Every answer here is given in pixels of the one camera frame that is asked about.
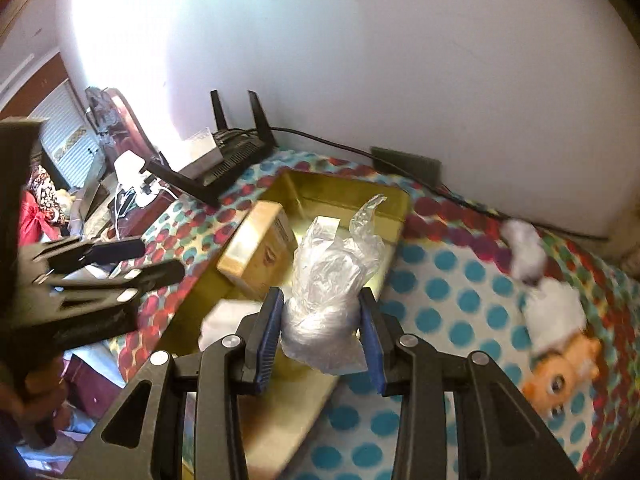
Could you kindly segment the orange toy figure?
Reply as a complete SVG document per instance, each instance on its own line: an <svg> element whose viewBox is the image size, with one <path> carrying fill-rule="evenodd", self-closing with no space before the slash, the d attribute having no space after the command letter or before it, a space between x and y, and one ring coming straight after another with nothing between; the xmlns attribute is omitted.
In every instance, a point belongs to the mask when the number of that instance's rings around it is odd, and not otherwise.
<svg viewBox="0 0 640 480"><path fill-rule="evenodd" d="M580 385L600 376L601 349L599 339L576 335L562 352L551 352L535 365L523 382L523 396L541 417L559 416Z"/></svg>

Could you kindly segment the large white sock ball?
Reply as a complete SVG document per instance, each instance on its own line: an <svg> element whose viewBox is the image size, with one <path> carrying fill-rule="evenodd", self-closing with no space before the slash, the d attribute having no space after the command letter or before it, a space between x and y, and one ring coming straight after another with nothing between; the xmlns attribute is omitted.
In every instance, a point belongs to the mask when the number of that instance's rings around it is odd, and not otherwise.
<svg viewBox="0 0 640 480"><path fill-rule="evenodd" d="M587 326L580 293L555 278L542 278L529 289L523 316L534 356L562 352Z"/></svg>

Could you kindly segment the small white sock ball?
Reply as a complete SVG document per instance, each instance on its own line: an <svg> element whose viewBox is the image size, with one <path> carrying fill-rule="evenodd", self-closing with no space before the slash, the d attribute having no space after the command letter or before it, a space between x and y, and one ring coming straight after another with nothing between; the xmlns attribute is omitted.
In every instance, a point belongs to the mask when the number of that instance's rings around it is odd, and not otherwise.
<svg viewBox="0 0 640 480"><path fill-rule="evenodd" d="M537 283L544 275L547 253L536 228L523 220L510 219L503 222L500 234L511 249L511 275L525 283Z"/></svg>

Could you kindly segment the clear plastic bag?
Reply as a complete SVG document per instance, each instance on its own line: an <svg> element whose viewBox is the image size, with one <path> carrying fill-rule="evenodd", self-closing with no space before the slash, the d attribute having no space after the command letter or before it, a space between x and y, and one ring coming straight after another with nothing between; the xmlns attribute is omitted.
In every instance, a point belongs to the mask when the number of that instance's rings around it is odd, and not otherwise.
<svg viewBox="0 0 640 480"><path fill-rule="evenodd" d="M376 208L386 196L372 196L338 234L340 220L314 218L294 254L291 286L285 293L281 347L290 359L323 374L341 376L367 369L357 337L358 295L382 263L384 243L374 232Z"/></svg>

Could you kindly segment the white small box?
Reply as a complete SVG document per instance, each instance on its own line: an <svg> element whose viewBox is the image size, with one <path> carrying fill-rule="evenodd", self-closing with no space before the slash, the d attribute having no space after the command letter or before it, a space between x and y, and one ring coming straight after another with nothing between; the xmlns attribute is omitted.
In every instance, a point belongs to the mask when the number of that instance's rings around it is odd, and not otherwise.
<svg viewBox="0 0 640 480"><path fill-rule="evenodd" d="M221 299L203 318L198 350L204 351L225 336L234 334L243 318L257 313L262 304L253 300Z"/></svg>

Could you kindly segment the white charger plug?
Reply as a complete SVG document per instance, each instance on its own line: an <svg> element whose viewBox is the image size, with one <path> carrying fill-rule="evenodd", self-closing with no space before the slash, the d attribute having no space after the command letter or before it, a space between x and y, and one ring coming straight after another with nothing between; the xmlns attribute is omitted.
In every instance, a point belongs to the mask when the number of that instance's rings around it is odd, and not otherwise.
<svg viewBox="0 0 640 480"><path fill-rule="evenodd" d="M149 206L160 194L160 180L145 169L145 160L132 151L124 151L114 162L118 184L124 191L134 192L140 208Z"/></svg>

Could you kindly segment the gold metal tin box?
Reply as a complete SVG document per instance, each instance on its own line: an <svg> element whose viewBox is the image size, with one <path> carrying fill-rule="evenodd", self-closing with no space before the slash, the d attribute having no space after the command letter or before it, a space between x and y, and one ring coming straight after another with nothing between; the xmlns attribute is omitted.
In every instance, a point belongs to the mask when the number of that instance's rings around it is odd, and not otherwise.
<svg viewBox="0 0 640 480"><path fill-rule="evenodd" d="M160 348L183 356L203 340L231 333L269 286L284 293L283 334L265 392L240 401L248 475L285 470L342 375L364 370L357 336L357 292L378 294L392 263L411 200L395 185L285 171L262 193L277 203L295 242L282 262L258 252L260 229L242 222L205 272L201 297L179 308Z"/></svg>

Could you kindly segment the red wooden chair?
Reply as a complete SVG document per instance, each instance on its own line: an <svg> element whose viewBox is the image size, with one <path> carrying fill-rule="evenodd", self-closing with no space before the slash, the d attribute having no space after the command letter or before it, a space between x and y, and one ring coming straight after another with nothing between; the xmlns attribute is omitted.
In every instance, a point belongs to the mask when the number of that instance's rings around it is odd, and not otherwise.
<svg viewBox="0 0 640 480"><path fill-rule="evenodd" d="M85 88L87 117L96 129L99 144L111 165L122 153L132 151L146 162L152 160L166 165L122 92L115 88Z"/></svg>

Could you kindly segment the tan cardboard box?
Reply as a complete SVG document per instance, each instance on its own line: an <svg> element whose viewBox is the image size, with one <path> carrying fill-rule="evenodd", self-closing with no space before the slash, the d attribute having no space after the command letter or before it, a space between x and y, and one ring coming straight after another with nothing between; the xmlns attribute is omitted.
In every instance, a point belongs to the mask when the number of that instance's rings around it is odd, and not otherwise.
<svg viewBox="0 0 640 480"><path fill-rule="evenodd" d="M297 248L284 207L258 200L220 256L217 270L248 298L262 300L277 286Z"/></svg>

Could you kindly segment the polka dot bed sheet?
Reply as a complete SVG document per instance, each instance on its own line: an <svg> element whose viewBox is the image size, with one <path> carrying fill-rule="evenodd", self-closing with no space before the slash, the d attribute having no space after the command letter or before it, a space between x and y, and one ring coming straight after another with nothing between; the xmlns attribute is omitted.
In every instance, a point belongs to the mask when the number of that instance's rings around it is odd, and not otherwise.
<svg viewBox="0 0 640 480"><path fill-rule="evenodd" d="M376 182L372 168L308 152L280 150L251 166L215 207L185 197L144 233L145 260L176 257L183 281L145 299L137 333L108 346L130 378L154 349L182 300L239 225L247 209L283 171L339 174ZM440 351L488 353L512 382L532 368L522 318L526 288L510 274L510 250L494 219L429 196L405 178L410 196L399 254L387 274L383 311ZM639 285L579 245L547 234L546 273L580 295L588 332L599 339L600 374L581 386L548 423L582 478L639 474ZM342 379L310 437L285 471L289 479L386 479L393 467L399 402L378 396L366 375Z"/></svg>

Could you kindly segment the black wifi router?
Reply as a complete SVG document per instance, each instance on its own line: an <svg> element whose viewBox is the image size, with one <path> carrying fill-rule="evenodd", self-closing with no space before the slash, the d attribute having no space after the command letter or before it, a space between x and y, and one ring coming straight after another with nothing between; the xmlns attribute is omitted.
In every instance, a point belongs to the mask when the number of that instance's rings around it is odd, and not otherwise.
<svg viewBox="0 0 640 480"><path fill-rule="evenodd" d="M253 129L230 128L218 91L209 92L217 126L212 138L219 142L219 162L206 162L202 170L196 170L194 176L189 177L183 172L172 170L168 160L162 154L158 154L149 159L143 169L204 204L217 205L219 196L228 190L248 167L267 158L278 146L258 94L253 90L248 90L247 93L254 118Z"/></svg>

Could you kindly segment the black power adapter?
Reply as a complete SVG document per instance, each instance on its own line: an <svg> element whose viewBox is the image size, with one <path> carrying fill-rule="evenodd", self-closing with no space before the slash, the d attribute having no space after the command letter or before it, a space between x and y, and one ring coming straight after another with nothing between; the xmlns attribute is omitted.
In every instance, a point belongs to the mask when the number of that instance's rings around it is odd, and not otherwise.
<svg viewBox="0 0 640 480"><path fill-rule="evenodd" d="M401 174L416 182L437 188L442 176L442 163L434 158L372 146L374 168L386 174Z"/></svg>

